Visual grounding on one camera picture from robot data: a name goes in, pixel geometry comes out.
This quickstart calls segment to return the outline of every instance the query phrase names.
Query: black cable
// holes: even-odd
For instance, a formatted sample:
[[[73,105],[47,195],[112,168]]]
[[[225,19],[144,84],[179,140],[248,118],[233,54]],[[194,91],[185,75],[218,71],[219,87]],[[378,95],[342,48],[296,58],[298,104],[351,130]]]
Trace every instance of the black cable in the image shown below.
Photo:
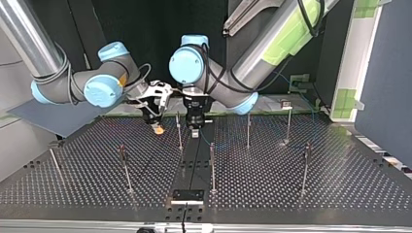
[[[321,4],[321,9],[319,11],[318,20],[315,26],[312,27],[312,23],[310,22],[309,16],[306,12],[306,9],[305,9],[305,6],[303,5],[302,0],[297,0],[300,11],[302,12],[303,19],[305,20],[306,26],[308,27],[309,32],[313,37],[319,36],[319,31],[322,25],[322,18],[324,17],[324,14],[325,14],[325,0],[319,0],[319,1]]]
[[[185,226],[185,219],[186,219],[186,211],[188,210],[188,203],[185,205],[185,211],[183,212],[183,217],[182,217],[182,232],[186,233],[186,226]]]
[[[208,91],[207,91],[207,89],[208,89],[208,87],[209,87],[209,73],[210,73],[210,63],[209,63],[209,47],[205,44],[205,43],[203,43],[202,44],[202,50],[205,50],[206,51],[206,60],[205,60],[205,62],[206,62],[206,80],[205,80],[205,88],[204,88],[204,90],[203,90],[203,94],[206,94]]]
[[[185,86],[181,86],[180,89],[187,89],[187,88],[192,88],[192,87],[196,87],[195,85],[185,85]]]
[[[281,74],[282,71],[286,68],[286,66],[288,65],[288,63],[289,63],[291,60],[292,60],[292,56],[288,57],[288,59],[287,59],[287,60],[284,62],[284,64],[282,65],[281,69],[277,72],[277,74],[275,75],[275,77],[273,77],[273,79],[272,79],[268,84],[266,84],[265,86],[263,86],[263,87],[261,87],[261,88],[255,88],[255,89],[252,89],[252,90],[250,90],[250,89],[249,89],[249,90],[241,90],[241,89],[234,88],[234,87],[232,87],[232,86],[230,86],[230,85],[222,82],[220,79],[218,79],[218,78],[216,77],[216,75],[213,73],[213,71],[211,71],[211,74],[212,74],[212,77],[215,78],[216,82],[218,82],[219,84],[223,85],[224,87],[226,87],[226,88],[228,88],[228,89],[230,89],[230,90],[239,92],[239,93],[247,93],[247,94],[250,94],[250,93],[254,93],[254,92],[259,92],[259,91],[265,90],[265,89],[267,89],[269,86],[271,86],[271,85],[279,78],[280,74]]]
[[[140,73],[140,76],[137,77],[136,80],[134,80],[134,81],[131,82],[131,83],[126,84],[124,87],[129,87],[129,86],[131,86],[131,85],[136,84],[137,82],[139,82],[139,81],[142,79],[142,77],[144,77],[144,76],[142,76],[142,73]]]
[[[329,107],[327,106],[327,104],[326,104],[326,102],[324,101],[324,99],[323,99],[323,98],[321,97],[321,95],[319,94],[319,91],[318,91],[318,89],[316,88],[315,83],[312,83],[312,85],[313,85],[313,89],[314,89],[315,92],[316,92],[316,95],[317,95],[318,98],[321,100],[321,103],[323,103],[323,105],[325,106],[327,112],[330,114],[330,109],[329,109]]]
[[[223,85],[224,87],[226,87],[226,88],[228,88],[228,89],[230,89],[230,90],[233,90],[233,91],[235,91],[235,92],[239,92],[239,93],[246,93],[246,94],[251,94],[251,93],[254,93],[254,92],[259,92],[259,91],[263,91],[263,90],[265,90],[265,89],[267,89],[269,86],[271,86],[278,78],[279,78],[279,76],[280,76],[280,74],[282,73],[282,71],[287,67],[287,65],[288,65],[288,63],[292,60],[292,56],[289,56],[285,61],[284,61],[284,64],[282,65],[282,67],[281,67],[281,69],[277,72],[277,74],[275,75],[275,77],[273,77],[273,79],[268,83],[268,84],[266,84],[265,86],[263,86],[263,87],[261,87],[261,88],[255,88],[255,89],[252,89],[252,88],[249,88],[248,86],[245,86],[244,84],[240,84],[240,86],[242,86],[243,88],[245,88],[245,90],[242,90],[242,89],[237,89],[237,88],[235,88],[235,87],[232,87],[232,86],[230,86],[230,85],[228,85],[228,84],[226,84],[226,83],[224,83],[223,81],[222,81],[222,77],[223,77],[223,74],[224,74],[224,71],[226,70],[225,68],[223,68],[222,69],[222,71],[221,71],[221,73],[219,74],[219,76],[216,76],[216,74],[212,71],[212,69],[211,69],[211,67],[210,67],[210,63],[209,63],[209,49],[204,49],[204,45],[206,45],[206,44],[203,44],[202,46],[199,46],[199,45],[195,45],[195,44],[187,44],[187,45],[185,45],[185,47],[193,47],[193,48],[195,48],[195,49],[198,49],[198,50],[200,50],[200,53],[201,53],[201,56],[202,56],[202,59],[203,59],[203,61],[206,63],[206,80],[205,80],[205,88],[204,88],[204,93],[205,94],[210,94],[211,92],[212,92],[212,90],[216,87],[216,85],[217,85],[217,83],[219,83],[219,84],[221,84],[221,85]],[[215,79],[215,82],[212,84],[212,87],[208,90],[208,85],[209,85],[209,76],[210,75],[212,75],[212,77]],[[240,83],[239,82],[239,80],[237,80],[237,78],[235,77],[235,75],[233,74],[233,72],[231,71],[231,75],[232,75],[232,78],[234,79],[234,80],[236,80],[238,83]]]
[[[15,61],[15,62],[10,62],[10,63],[4,63],[4,64],[0,64],[0,66],[8,66],[8,65],[16,65],[23,62],[22,60],[20,61]]]

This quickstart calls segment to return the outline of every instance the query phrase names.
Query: gray wall panel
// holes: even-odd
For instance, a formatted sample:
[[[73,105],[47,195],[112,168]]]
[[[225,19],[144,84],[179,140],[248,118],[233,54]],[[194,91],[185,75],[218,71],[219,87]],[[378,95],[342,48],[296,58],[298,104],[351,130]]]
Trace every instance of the gray wall panel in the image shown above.
[[[356,128],[412,166],[412,1],[384,6],[369,61]]]

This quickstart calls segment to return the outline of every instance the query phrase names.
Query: dark background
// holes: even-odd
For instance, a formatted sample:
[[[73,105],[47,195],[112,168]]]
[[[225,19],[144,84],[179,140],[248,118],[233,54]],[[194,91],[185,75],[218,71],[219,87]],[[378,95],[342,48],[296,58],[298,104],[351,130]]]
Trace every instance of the dark background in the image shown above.
[[[168,62],[179,47],[182,35],[207,35],[211,57],[223,66],[231,66],[276,12],[276,9],[263,11],[235,38],[226,39],[222,36],[223,24],[229,7],[232,11],[239,0],[31,2],[51,37],[66,49],[76,71],[86,69],[84,53],[91,68],[96,69],[100,65],[97,51],[107,43],[122,41],[137,64],[152,64],[151,80],[161,80],[172,85],[176,85],[176,82],[169,74]],[[323,39],[324,34],[312,39],[289,63],[283,74],[286,77],[310,74],[311,79],[315,80],[320,66]],[[288,89],[288,84],[278,79],[262,93],[286,94]]]

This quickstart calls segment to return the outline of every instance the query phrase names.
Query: metal clamp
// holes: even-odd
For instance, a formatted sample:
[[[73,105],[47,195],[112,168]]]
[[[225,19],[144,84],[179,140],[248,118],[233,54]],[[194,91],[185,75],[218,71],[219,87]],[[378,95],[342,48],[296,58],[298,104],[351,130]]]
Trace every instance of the metal clamp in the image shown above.
[[[270,7],[280,7],[284,0],[243,0],[223,26],[224,36],[233,36],[259,12]]]

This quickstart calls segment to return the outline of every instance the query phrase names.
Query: vertical metal post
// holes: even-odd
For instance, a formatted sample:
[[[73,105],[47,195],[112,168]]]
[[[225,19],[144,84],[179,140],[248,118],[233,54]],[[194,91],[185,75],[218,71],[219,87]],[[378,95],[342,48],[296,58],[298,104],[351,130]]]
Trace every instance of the vertical metal post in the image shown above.
[[[54,151],[52,149],[49,149],[49,151],[51,152],[51,157],[52,157],[52,161],[54,162],[55,168],[57,169],[58,173],[61,173],[60,166],[58,165],[57,159],[55,158]]]
[[[215,178],[215,143],[210,144],[210,163],[212,164],[212,193],[216,193],[216,178]]]
[[[289,135],[291,133],[291,119],[292,119],[292,109],[289,109],[289,116],[288,116],[288,131],[286,132],[286,140],[285,144],[289,143]]]
[[[179,112],[176,113],[176,126],[178,127],[178,132],[179,132],[179,149],[182,150],[182,149],[183,149],[183,145],[182,145],[182,130],[181,130]]]
[[[129,192],[131,193],[131,192],[133,192],[133,188],[131,187],[130,176],[129,176],[129,174],[128,174],[127,165],[126,165],[125,163],[124,163],[124,171],[125,171],[126,177],[127,177],[127,183],[128,183],[128,186],[129,186]]]
[[[305,158],[305,171],[303,173],[303,183],[302,183],[302,190],[300,193],[300,198],[302,199],[304,194],[305,194],[305,189],[306,189],[306,180],[307,180],[307,175],[308,175],[308,168],[309,168],[309,163],[312,159],[312,146],[310,143],[306,144],[305,147],[305,153],[304,153],[304,158]]]
[[[247,148],[251,147],[251,114],[248,114],[248,145]]]
[[[133,193],[133,188],[131,186],[131,181],[130,181],[130,175],[128,173],[128,168],[127,168],[128,154],[126,153],[124,144],[120,145],[119,147],[119,157],[120,157],[120,163],[123,165],[123,168],[124,168],[124,173],[126,174],[128,191],[130,193]]]

